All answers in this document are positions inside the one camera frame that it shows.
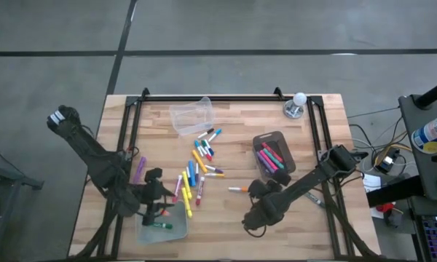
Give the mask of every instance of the wooden tabletop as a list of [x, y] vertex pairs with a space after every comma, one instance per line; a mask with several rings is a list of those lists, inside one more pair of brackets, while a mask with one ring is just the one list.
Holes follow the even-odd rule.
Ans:
[[[117, 147], [125, 98], [126, 95], [110, 95], [106, 99], [98, 141], [107, 150], [115, 150]], [[342, 96], [323, 95], [323, 99], [333, 144], [353, 148]], [[132, 175], [135, 173], [141, 156], [144, 156], [147, 158], [144, 172], [154, 167], [162, 168], [162, 181], [171, 191], [174, 191], [177, 177], [185, 169], [188, 160], [193, 159], [191, 150], [197, 137], [197, 134], [179, 136], [173, 129], [169, 106], [174, 103], [142, 104], [136, 141], [140, 154], [134, 159], [131, 172]], [[189, 234], [184, 239], [142, 246], [136, 241], [135, 216], [124, 219], [118, 259], [333, 258], [325, 210], [309, 199], [301, 197], [296, 200], [285, 218], [268, 227], [265, 236], [257, 239], [246, 234], [241, 224], [244, 214], [251, 207], [248, 195], [227, 190], [229, 186], [249, 186], [253, 179], [259, 178], [251, 145], [253, 137], [266, 132], [278, 130], [284, 134], [296, 163], [296, 171], [291, 174], [294, 180], [315, 167], [316, 158], [307, 110], [301, 119], [295, 120], [286, 118], [282, 107], [281, 102], [213, 102], [214, 127], [223, 130], [211, 143], [216, 152], [213, 165], [223, 169], [226, 177], [207, 178], [201, 205], [196, 207], [194, 201], [191, 201], [193, 218], [189, 219]], [[131, 123], [132, 120], [129, 121], [128, 134]], [[319, 118], [318, 129], [324, 147]], [[322, 199], [317, 191], [312, 193]], [[349, 221], [361, 239], [374, 252], [379, 253], [361, 179], [343, 187], [343, 194]], [[196, 191], [193, 189], [193, 198], [195, 196]], [[88, 183], [83, 193], [70, 255], [78, 253], [93, 236], [101, 224], [105, 204], [106, 200]], [[339, 224], [337, 231], [340, 245], [344, 249]]]

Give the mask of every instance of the spray can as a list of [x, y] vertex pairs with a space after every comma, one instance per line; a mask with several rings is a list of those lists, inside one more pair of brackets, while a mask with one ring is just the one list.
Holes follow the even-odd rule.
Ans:
[[411, 138], [412, 144], [419, 151], [426, 154], [437, 153], [437, 118], [414, 131]]

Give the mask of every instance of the concrete floor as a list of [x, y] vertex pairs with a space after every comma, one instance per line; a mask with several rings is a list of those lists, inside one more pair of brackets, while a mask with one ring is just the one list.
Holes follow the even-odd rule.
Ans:
[[[0, 0], [0, 51], [117, 50], [128, 5]], [[437, 48], [437, 0], [139, 0], [127, 43], [129, 50], [360, 48]], [[114, 57], [0, 57], [0, 152], [45, 180], [42, 191], [23, 190], [3, 261], [65, 257], [86, 168], [45, 121], [66, 104], [96, 130], [113, 64]], [[279, 86], [341, 93], [347, 115], [355, 115], [436, 84], [437, 55], [125, 57], [114, 92], [270, 93]], [[374, 139], [398, 117], [390, 111], [350, 122]], [[353, 136], [363, 139], [358, 130]], [[414, 258], [407, 225], [394, 231], [375, 223], [383, 254]]]

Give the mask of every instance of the white ball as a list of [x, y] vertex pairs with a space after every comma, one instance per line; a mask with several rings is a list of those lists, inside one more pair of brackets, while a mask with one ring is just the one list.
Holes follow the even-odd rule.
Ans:
[[307, 101], [307, 97], [304, 93], [298, 92], [293, 96], [293, 103], [297, 106], [303, 106]]

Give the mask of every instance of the plastic bin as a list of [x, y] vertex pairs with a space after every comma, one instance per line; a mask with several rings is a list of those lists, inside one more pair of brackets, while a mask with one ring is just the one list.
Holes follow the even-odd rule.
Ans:
[[214, 113], [208, 97], [186, 105], [170, 106], [170, 118], [173, 128], [179, 135], [188, 135], [213, 126]]

